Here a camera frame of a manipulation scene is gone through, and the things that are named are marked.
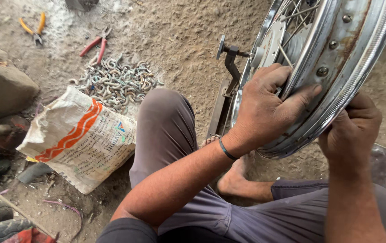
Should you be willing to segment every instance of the pile of metal pieces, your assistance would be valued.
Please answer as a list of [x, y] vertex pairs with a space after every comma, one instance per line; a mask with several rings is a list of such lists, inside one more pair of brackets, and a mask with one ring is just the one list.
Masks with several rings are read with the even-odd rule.
[[91, 98], [97, 100], [111, 111], [125, 114], [129, 102], [142, 102], [145, 95], [157, 84], [164, 85], [156, 80], [148, 69], [145, 61], [131, 65], [121, 65], [123, 54], [118, 59], [102, 58], [97, 63], [99, 53], [85, 66], [84, 74], [76, 79], [69, 79], [75, 83], [75, 88]]

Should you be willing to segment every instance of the red cloth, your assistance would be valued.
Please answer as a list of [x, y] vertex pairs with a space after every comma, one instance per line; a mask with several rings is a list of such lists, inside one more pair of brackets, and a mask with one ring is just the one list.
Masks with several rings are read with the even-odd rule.
[[2, 243], [56, 243], [56, 240], [36, 228], [23, 230]]

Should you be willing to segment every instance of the dirt floor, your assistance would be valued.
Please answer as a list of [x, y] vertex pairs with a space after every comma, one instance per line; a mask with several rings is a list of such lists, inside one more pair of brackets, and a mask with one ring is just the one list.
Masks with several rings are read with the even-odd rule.
[[[0, 0], [0, 48], [10, 55], [11, 62], [40, 86], [34, 105], [23, 112], [32, 118], [39, 102], [48, 104], [66, 89], [70, 78], [79, 78], [84, 64], [95, 52], [79, 57], [84, 45], [99, 29], [113, 27], [106, 55], [117, 58], [125, 53], [126, 63], [147, 60], [150, 69], [165, 82], [165, 88], [185, 95], [196, 112], [198, 141], [206, 136], [220, 82], [230, 75], [222, 60], [215, 59], [222, 34], [226, 41], [249, 50], [268, 11], [270, 0], [198, 0], [198, 1], [133, 1], [100, 0], [90, 12], [66, 8], [64, 0]], [[32, 37], [19, 25], [24, 17], [36, 26], [40, 12], [46, 13], [43, 47], [36, 47]], [[239, 69], [244, 61], [237, 59]], [[386, 47], [371, 72], [363, 90], [369, 93], [384, 115], [377, 142], [386, 146]], [[137, 105], [129, 105], [128, 116], [135, 118]], [[0, 191], [12, 185], [23, 159], [17, 156], [9, 176], [0, 183]], [[12, 202], [26, 210], [49, 230], [61, 232], [62, 242], [94, 242], [109, 222], [115, 208], [130, 191], [128, 170], [132, 160], [115, 171], [89, 195], [83, 195], [61, 177], [45, 194], [48, 179], [32, 184], [19, 184], [6, 194]], [[282, 160], [258, 159], [248, 175], [250, 180], [319, 179], [327, 177], [327, 164], [319, 146], [313, 142], [293, 156]], [[57, 201], [77, 207], [79, 216]], [[249, 202], [239, 198], [226, 200], [239, 205]]]

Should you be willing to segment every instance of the spoke nipple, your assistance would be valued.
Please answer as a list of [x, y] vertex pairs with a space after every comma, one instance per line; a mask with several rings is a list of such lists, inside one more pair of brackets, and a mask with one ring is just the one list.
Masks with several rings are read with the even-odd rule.
[[326, 67], [321, 67], [317, 70], [316, 72], [316, 75], [318, 75], [319, 77], [325, 77], [326, 75], [328, 75], [328, 69]]
[[343, 16], [343, 22], [349, 23], [349, 22], [351, 22], [351, 21], [352, 21], [352, 16], [351, 16], [351, 15], [345, 14], [345, 15]]
[[331, 50], [334, 50], [337, 48], [339, 44], [336, 42], [336, 41], [331, 41], [330, 44], [329, 44], [329, 47]]

